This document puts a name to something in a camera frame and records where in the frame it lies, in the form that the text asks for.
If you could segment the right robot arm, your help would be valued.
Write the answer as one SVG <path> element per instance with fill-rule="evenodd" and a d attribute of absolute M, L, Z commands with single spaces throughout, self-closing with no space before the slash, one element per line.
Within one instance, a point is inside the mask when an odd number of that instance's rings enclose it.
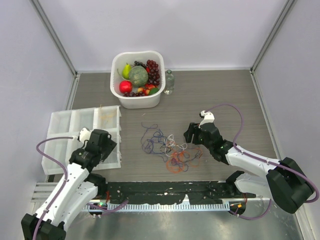
<path fill-rule="evenodd" d="M 247 152 L 223 139 L 212 122 L 192 122 L 183 136 L 187 143 L 206 147 L 216 161 L 246 171 L 233 174 L 234 180 L 226 184 L 225 190 L 230 197 L 255 194 L 269 198 L 282 210 L 294 214 L 303 204 L 314 202 L 320 196 L 316 186 L 293 159 L 272 159 Z"/>

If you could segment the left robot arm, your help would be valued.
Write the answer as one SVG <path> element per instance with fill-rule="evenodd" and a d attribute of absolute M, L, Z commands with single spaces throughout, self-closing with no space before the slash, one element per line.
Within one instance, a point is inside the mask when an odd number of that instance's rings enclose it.
<path fill-rule="evenodd" d="M 93 169 L 112 153 L 117 143 L 102 129 L 84 127 L 73 136 L 82 146 L 74 150 L 68 165 L 40 150 L 47 159 L 62 168 L 63 176 L 54 190 L 34 214 L 25 214 L 21 220 L 26 240 L 63 240 L 72 222 L 93 198 L 100 200 L 107 192 L 106 179 Z"/>

